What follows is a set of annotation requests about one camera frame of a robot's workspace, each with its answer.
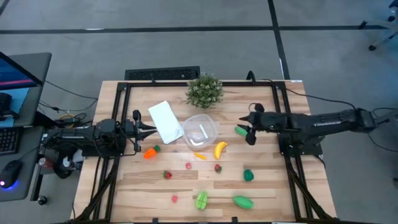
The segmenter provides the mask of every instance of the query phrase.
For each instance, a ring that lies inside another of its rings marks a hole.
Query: computer mouse
[[[22,165],[23,163],[19,160],[7,163],[0,173],[0,187],[6,189],[14,185],[15,181],[17,181]]]

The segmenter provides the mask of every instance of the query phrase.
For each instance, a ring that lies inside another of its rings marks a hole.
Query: green toy vegetable
[[[235,196],[234,202],[237,206],[245,209],[251,209],[254,206],[254,202],[245,196]]]
[[[197,207],[197,209],[205,209],[207,205],[207,192],[200,192],[200,194],[198,194],[198,197],[195,201],[195,206]]]
[[[243,172],[243,177],[245,181],[249,182],[254,179],[254,174],[251,172],[251,170],[247,169]]]
[[[248,134],[248,132],[241,127],[235,127],[235,132],[236,134],[242,135],[243,137],[245,137]]]

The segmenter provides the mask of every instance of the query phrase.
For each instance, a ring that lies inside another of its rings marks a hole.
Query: wheel
[[[376,49],[375,46],[373,46],[373,45],[370,45],[370,46],[369,46],[369,50],[370,50],[370,51],[373,51],[373,50],[375,50],[375,49]]]
[[[361,25],[359,25],[358,29],[363,29],[363,27],[365,27],[367,23],[368,23],[368,22],[363,21],[363,22],[361,23]]]
[[[392,21],[394,21],[395,19],[396,19],[396,18],[395,18],[394,16],[389,16],[388,19],[387,19],[387,21],[392,22]]]
[[[39,205],[45,205],[47,202],[47,197],[44,197],[43,195],[40,195],[39,199],[37,199],[37,203],[39,203]]]

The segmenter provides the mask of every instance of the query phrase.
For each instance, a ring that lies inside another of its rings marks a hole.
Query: clear plastic bowl
[[[218,135],[217,126],[206,114],[198,114],[188,118],[182,125],[184,139],[188,146],[203,148],[213,143]]]

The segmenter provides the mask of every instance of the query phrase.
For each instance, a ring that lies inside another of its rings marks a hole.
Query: keyboard
[[[199,78],[200,67],[174,67],[126,70],[125,80],[193,80]]]
[[[0,156],[18,152],[22,128],[0,128]]]

